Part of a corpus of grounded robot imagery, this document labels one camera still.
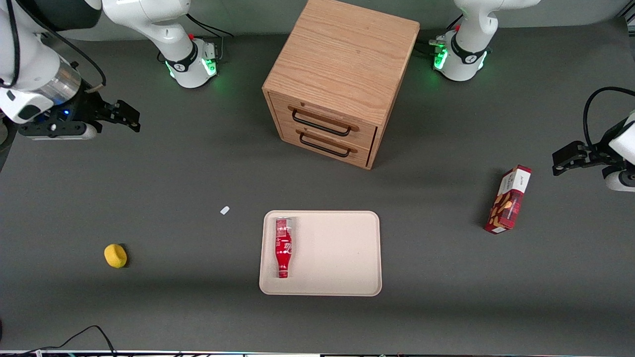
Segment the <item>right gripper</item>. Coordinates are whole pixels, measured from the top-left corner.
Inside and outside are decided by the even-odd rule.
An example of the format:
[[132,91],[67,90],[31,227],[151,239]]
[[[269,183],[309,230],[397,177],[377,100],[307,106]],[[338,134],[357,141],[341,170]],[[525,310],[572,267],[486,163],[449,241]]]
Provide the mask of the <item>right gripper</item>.
[[102,120],[109,123],[118,124],[117,117],[121,122],[134,132],[140,131],[140,113],[123,100],[118,100],[117,104],[111,104],[102,100],[98,91],[87,93],[79,91],[72,99],[52,108],[52,118],[57,120],[79,120],[90,122]]

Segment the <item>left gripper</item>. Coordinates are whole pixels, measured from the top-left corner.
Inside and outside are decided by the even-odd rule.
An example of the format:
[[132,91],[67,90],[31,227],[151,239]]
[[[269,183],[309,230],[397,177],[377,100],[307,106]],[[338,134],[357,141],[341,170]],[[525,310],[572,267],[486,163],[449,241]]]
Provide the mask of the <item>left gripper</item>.
[[580,169],[587,163],[592,166],[609,166],[613,161],[634,164],[634,120],[625,119],[605,133],[608,142],[573,141],[553,152],[553,176],[557,177],[571,169]]

